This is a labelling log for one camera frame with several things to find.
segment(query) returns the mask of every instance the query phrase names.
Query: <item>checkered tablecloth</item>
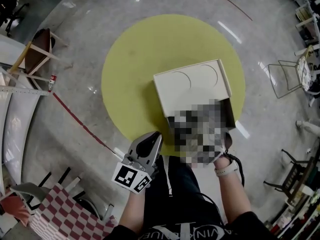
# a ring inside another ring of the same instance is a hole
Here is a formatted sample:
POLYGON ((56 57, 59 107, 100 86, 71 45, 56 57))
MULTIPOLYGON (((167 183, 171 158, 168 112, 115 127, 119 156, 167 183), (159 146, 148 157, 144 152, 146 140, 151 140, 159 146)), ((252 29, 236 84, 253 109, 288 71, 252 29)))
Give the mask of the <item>checkered tablecloth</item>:
POLYGON ((116 224, 113 216, 103 223, 57 183, 35 211, 30 227, 44 240, 101 240, 116 224))

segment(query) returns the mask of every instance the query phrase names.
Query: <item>watch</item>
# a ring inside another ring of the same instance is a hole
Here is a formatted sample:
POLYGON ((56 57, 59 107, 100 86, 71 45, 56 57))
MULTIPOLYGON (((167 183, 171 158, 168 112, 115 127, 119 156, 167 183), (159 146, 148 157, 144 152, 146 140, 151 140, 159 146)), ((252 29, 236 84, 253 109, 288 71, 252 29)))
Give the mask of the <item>watch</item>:
POLYGON ((223 169, 219 169, 219 170, 214 169, 217 177, 228 175, 236 170, 238 170, 238 166, 237 166, 235 160, 233 160, 232 163, 230 163, 227 167, 225 167, 223 169))

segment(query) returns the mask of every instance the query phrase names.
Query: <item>gray floor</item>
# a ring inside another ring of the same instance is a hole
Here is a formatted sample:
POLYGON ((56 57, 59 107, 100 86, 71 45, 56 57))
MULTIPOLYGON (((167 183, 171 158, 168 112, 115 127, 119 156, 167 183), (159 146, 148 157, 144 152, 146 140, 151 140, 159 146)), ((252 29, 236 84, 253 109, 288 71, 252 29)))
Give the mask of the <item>gray floor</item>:
MULTIPOLYGON (((316 117, 318 105, 309 108, 301 89, 277 99, 264 70, 277 60, 296 61, 294 51, 303 48, 295 29, 295 4, 291 0, 231 1, 252 21, 227 0, 62 0, 42 26, 52 28, 70 43, 68 48, 57 45, 53 52, 73 61, 73 68, 64 69, 51 61, 41 74, 57 71, 57 95, 104 143, 116 153, 125 153, 130 142, 108 117, 101 94, 102 68, 111 45, 126 28, 158 14, 188 15, 211 24, 230 41, 243 66, 246 97, 238 121, 242 127, 231 131, 231 153, 243 163, 245 190, 253 210, 264 221, 280 209, 285 196, 263 181, 280 183, 290 169, 282 148, 297 159, 306 157, 316 138, 298 131, 295 121, 316 117)), ((283 74, 279 70, 271 74, 276 90, 283 92, 283 74)), ((117 161, 54 97, 40 99, 25 148, 23 181, 39 183, 51 171, 48 185, 52 185, 70 166, 71 176, 81 175, 81 186, 91 195, 95 193, 101 207, 103 202, 113 203, 119 218, 128 193, 111 183, 117 161)), ((194 172, 202 192, 222 207, 213 167, 194 172)))
POLYGON ((17 9, 26 3, 29 3, 29 7, 25 7, 22 10, 20 15, 23 17, 23 20, 10 32, 12 38, 24 44, 29 42, 36 33, 39 25, 60 1, 61 0, 19 0, 17 9))

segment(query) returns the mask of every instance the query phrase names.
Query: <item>yellow circular mat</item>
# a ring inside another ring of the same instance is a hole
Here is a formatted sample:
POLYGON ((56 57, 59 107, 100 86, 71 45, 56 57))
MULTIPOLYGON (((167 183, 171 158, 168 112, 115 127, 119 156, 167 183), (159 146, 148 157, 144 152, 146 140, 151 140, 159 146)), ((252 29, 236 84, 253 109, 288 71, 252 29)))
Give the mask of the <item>yellow circular mat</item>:
POLYGON ((128 28, 112 45, 102 71, 104 105, 120 132, 130 141, 160 131, 162 155, 175 155, 153 75, 221 59, 228 77, 234 119, 245 101, 245 78, 236 51, 209 24, 189 16, 162 14, 128 28))

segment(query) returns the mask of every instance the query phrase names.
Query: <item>red line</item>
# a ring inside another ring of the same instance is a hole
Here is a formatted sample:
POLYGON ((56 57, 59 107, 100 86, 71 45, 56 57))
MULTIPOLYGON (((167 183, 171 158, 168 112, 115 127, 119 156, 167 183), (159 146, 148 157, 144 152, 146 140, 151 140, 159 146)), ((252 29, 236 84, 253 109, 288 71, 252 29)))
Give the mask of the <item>red line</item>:
POLYGON ((55 94, 53 93, 53 96, 56 98, 56 100, 62 105, 62 107, 64 107, 64 109, 78 122, 79 125, 81 125, 97 142, 99 142, 101 145, 103 145, 104 147, 106 147, 108 150, 110 150, 113 154, 116 155, 115 152, 113 152, 113 150, 108 147, 106 144, 104 144, 102 142, 101 139, 99 139, 96 135, 94 135, 89 129, 88 127, 86 127, 80 120, 78 117, 76 117, 76 115, 74 113, 71 112, 71 110, 66 106, 66 104, 64 104, 64 102, 55 94))
POLYGON ((235 7, 237 7, 245 16, 247 16, 251 21, 253 21, 253 19, 250 18, 249 15, 246 14, 243 10, 241 10, 241 9, 239 8, 239 6, 237 6, 236 4, 234 4, 233 2, 231 2, 230 0, 227 0, 227 1, 228 1, 229 3, 231 3, 231 4, 233 4, 235 7))

